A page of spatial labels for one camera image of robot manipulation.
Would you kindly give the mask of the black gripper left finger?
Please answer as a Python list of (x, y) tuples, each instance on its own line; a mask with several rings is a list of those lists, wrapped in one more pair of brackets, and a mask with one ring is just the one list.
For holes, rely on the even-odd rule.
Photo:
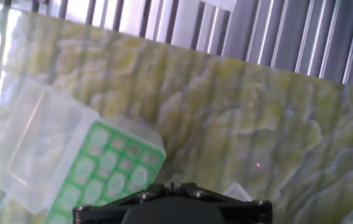
[(164, 184), (151, 184), (144, 190), (102, 206), (77, 205), (72, 209), (72, 224), (122, 223), (131, 208), (167, 195), (168, 188)]

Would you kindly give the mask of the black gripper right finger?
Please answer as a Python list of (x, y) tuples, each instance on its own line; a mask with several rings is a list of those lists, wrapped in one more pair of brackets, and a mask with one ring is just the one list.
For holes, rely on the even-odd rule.
[(182, 213), (193, 223), (272, 223), (273, 204), (265, 199), (252, 199), (234, 182), (223, 193), (181, 184), (180, 197), (187, 200)]

